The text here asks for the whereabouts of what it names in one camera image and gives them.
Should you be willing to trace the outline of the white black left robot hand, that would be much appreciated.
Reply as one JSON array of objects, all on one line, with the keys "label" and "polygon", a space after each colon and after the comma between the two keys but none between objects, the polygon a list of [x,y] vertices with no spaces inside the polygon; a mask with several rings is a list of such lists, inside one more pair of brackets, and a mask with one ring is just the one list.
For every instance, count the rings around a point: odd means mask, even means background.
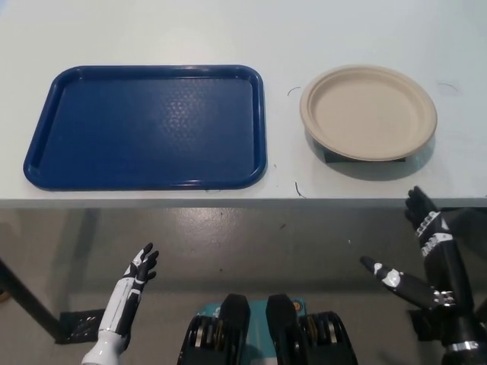
[{"label": "white black left robot hand", "polygon": [[95,345],[83,364],[120,364],[131,340],[132,324],[146,284],[155,278],[159,252],[148,243],[135,255],[116,282],[97,330]]}]

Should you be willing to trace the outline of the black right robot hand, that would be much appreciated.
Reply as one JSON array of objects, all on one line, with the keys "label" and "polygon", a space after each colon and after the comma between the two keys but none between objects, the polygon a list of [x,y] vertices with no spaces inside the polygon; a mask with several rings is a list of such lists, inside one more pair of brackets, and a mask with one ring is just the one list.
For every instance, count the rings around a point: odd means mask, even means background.
[{"label": "black right robot hand", "polygon": [[480,350],[486,346],[486,332],[475,314],[468,274],[444,214],[416,186],[408,191],[405,216],[419,242],[426,279],[367,256],[360,263],[389,292],[416,307],[409,315],[418,340],[439,341],[450,353]]}]

